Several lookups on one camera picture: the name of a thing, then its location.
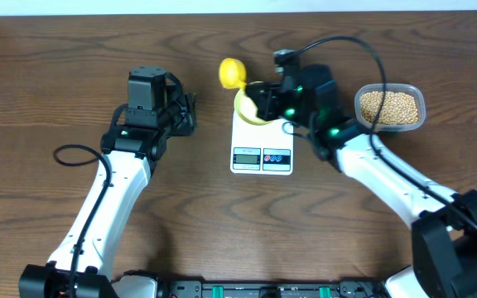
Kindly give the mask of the pale yellow bowl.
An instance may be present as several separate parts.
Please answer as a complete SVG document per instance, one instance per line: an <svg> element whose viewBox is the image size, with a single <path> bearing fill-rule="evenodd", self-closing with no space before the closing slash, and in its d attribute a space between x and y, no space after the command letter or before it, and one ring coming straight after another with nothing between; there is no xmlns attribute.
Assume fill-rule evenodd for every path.
<svg viewBox="0 0 477 298"><path fill-rule="evenodd" d="M264 126L271 121L262 120L257 116L258 107L252 99L246 95L246 84L239 89L234 98L234 111L246 123L254 126Z"/></svg>

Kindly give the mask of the yellow measuring scoop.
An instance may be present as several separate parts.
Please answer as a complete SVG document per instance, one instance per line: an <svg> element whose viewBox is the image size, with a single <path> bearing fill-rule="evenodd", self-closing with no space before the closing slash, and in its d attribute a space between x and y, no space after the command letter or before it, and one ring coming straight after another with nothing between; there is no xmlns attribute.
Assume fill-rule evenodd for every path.
<svg viewBox="0 0 477 298"><path fill-rule="evenodd" d="M241 60L225 58L219 65L219 82L225 89L245 89L246 68Z"/></svg>

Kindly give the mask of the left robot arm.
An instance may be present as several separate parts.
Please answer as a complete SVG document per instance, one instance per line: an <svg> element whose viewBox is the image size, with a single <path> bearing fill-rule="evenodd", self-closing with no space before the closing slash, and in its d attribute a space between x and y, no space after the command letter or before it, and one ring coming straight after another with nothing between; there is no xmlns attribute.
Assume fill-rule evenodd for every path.
<svg viewBox="0 0 477 298"><path fill-rule="evenodd" d="M72 227L43 266L25 267L22 297L166 297L142 271L113 279L113 261L137 198L149 185L170 137L195 130L195 94L162 67L129 72L128 101L113 113L94 159L94 183Z"/></svg>

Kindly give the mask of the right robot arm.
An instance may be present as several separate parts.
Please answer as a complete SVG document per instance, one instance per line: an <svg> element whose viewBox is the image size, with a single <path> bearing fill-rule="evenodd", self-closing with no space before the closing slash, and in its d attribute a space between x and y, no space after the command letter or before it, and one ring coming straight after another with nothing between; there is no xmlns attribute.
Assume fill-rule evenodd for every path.
<svg viewBox="0 0 477 298"><path fill-rule="evenodd" d="M281 82L246 83L257 118L308 129L322 161L357 180L410 228L412 265L389 277L389 297L477 296L477 191L459 194L427 179L347 115L325 65L286 66Z"/></svg>

